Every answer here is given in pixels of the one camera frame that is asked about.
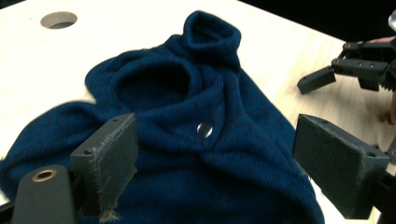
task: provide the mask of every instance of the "bolt hole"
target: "bolt hole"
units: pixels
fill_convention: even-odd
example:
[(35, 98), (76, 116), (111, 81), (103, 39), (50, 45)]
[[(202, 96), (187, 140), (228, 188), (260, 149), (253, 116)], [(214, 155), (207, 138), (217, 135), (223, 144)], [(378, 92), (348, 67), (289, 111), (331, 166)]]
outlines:
[(35, 182), (43, 182), (56, 176), (56, 173), (56, 170), (45, 170), (35, 174), (32, 179)]
[(41, 25), (48, 29), (63, 29), (76, 23), (77, 16), (71, 12), (54, 12), (41, 19)]
[(374, 152), (368, 152), (368, 153), (367, 153), (367, 156), (369, 156), (369, 157), (376, 157), (376, 155), (375, 155)]

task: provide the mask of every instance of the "snap button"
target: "snap button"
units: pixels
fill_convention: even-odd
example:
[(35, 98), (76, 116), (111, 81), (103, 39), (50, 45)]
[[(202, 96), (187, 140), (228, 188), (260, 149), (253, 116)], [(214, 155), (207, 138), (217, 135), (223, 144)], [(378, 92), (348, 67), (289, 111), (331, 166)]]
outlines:
[(202, 136), (203, 138), (207, 138), (212, 134), (213, 126), (210, 123), (202, 122), (197, 127), (198, 135)]

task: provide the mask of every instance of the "navy blue sweater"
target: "navy blue sweater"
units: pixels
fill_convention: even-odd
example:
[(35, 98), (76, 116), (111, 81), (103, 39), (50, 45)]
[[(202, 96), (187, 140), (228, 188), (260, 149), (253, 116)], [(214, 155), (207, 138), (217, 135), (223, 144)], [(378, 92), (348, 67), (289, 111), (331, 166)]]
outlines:
[(291, 155), (295, 131), (241, 69), (240, 39), (195, 11), (183, 35), (96, 65), (85, 79), (96, 103), (59, 105), (29, 123), (0, 161), (1, 190), (15, 199), (25, 174), (70, 166), (106, 121), (134, 112), (138, 171), (119, 198), (120, 223), (324, 223)]

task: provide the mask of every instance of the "hole in table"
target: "hole in table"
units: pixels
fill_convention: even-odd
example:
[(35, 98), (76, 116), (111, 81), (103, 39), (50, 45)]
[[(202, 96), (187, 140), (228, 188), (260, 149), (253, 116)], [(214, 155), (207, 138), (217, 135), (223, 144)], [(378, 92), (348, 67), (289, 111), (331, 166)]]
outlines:
[(63, 29), (76, 23), (77, 16), (74, 13), (60, 11), (53, 12), (41, 19), (41, 25), (49, 29)]

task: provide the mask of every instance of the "light wood surface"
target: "light wood surface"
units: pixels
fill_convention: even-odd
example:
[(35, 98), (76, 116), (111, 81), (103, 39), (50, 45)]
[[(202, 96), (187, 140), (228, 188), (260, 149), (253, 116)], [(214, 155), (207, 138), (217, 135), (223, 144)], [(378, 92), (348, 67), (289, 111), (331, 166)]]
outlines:
[[(181, 34), (184, 20), (197, 9), (241, 31), (238, 55), (243, 69), (294, 126), (300, 113), (310, 114), (368, 144), (388, 148), (396, 134), (385, 119), (389, 92), (364, 91), (356, 78), (340, 76), (306, 95), (297, 89), (300, 78), (330, 65), (343, 40), (231, 0), (27, 0), (0, 10), (0, 157), (40, 114), (64, 102), (91, 101), (84, 86), (91, 68)], [(73, 12), (77, 22), (60, 30), (40, 24), (58, 11)], [(315, 188), (326, 223), (375, 223), (376, 211), (370, 220), (344, 220)]]

